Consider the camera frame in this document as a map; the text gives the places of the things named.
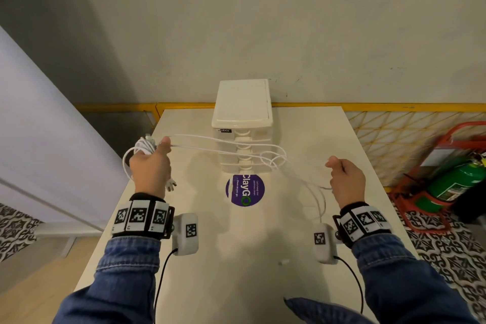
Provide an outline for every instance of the black and white tile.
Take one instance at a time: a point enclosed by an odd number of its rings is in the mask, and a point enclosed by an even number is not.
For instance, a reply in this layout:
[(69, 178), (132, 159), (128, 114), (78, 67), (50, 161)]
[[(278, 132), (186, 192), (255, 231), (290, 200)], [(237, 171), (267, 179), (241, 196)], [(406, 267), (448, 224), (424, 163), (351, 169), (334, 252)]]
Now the black and white tile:
[[(416, 211), (407, 215), (417, 229), (443, 226), (439, 217)], [(416, 233), (406, 226), (405, 229), (420, 258), (459, 292), (477, 320), (486, 323), (486, 251), (455, 215), (448, 214), (446, 218), (451, 224), (451, 231), (446, 234)]]
[(40, 221), (0, 204), (0, 262), (35, 241), (34, 229)]

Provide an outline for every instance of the green fire extinguisher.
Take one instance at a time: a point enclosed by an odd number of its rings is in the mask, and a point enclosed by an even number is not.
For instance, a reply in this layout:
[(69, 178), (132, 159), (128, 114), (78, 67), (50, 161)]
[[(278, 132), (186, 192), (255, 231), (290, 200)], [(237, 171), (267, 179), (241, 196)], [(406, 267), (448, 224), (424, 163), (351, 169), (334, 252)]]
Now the green fire extinguisher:
[[(431, 180), (425, 191), (443, 203), (453, 204), (468, 189), (486, 179), (485, 163), (484, 159), (472, 158), (467, 159), (466, 163), (463, 161), (453, 167), (446, 165)], [(429, 213), (437, 213), (444, 207), (443, 204), (433, 202), (426, 195), (419, 197), (416, 206)]]

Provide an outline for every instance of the black wristband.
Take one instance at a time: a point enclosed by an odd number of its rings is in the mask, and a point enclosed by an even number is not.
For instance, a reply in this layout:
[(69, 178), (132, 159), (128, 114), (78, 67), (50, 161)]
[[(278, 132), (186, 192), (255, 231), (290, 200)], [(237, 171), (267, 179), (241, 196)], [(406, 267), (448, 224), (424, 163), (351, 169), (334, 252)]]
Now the black wristband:
[(113, 237), (137, 235), (161, 240), (172, 232), (174, 208), (164, 199), (135, 193), (121, 205), (112, 228)]
[(364, 201), (346, 205), (340, 214), (341, 216), (333, 216), (333, 219), (341, 240), (349, 248), (365, 236), (391, 233), (390, 224), (383, 214)]

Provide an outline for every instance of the purple circular sticker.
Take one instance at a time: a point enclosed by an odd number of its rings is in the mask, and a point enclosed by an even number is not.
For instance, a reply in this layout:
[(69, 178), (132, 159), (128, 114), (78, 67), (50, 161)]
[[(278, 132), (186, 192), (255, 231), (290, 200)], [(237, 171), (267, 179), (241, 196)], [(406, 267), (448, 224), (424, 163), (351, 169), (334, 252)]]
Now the purple circular sticker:
[[(226, 183), (226, 196), (229, 198), (229, 182)], [(264, 181), (256, 174), (235, 174), (233, 176), (231, 202), (238, 206), (252, 206), (258, 203), (265, 193)]]

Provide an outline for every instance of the denim jacket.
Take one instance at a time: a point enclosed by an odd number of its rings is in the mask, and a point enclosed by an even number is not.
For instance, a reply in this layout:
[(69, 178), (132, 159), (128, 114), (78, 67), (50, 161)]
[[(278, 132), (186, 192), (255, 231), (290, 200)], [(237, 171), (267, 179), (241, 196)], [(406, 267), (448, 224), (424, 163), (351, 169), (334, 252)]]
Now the denim jacket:
[[(112, 238), (94, 283), (66, 297), (53, 323), (151, 324), (159, 250), (156, 239)], [(415, 259), (395, 235), (364, 237), (352, 252), (364, 279), (366, 302), (381, 324), (477, 323), (459, 294), (426, 262)], [(329, 303), (305, 298), (285, 303), (308, 324), (371, 323), (355, 311)]]

